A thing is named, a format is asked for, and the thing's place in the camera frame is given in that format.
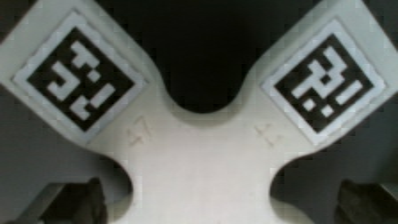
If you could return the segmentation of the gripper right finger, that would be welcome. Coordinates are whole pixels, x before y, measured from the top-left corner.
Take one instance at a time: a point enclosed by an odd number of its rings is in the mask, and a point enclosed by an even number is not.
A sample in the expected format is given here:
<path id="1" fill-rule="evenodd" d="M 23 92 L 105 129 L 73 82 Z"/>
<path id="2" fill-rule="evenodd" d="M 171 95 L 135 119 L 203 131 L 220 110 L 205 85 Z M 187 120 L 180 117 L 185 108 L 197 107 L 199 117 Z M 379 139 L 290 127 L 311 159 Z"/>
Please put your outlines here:
<path id="1" fill-rule="evenodd" d="M 398 224 L 398 184 L 341 182 L 334 224 Z"/>

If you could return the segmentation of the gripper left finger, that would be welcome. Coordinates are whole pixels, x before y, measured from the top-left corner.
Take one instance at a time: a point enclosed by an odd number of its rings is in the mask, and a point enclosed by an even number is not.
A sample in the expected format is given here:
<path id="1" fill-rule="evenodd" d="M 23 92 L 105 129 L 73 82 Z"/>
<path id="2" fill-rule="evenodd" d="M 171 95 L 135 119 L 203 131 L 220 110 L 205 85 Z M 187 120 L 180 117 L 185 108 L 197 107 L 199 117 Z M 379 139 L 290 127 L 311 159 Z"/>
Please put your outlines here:
<path id="1" fill-rule="evenodd" d="M 101 181 L 50 183 L 7 224 L 107 224 Z"/>

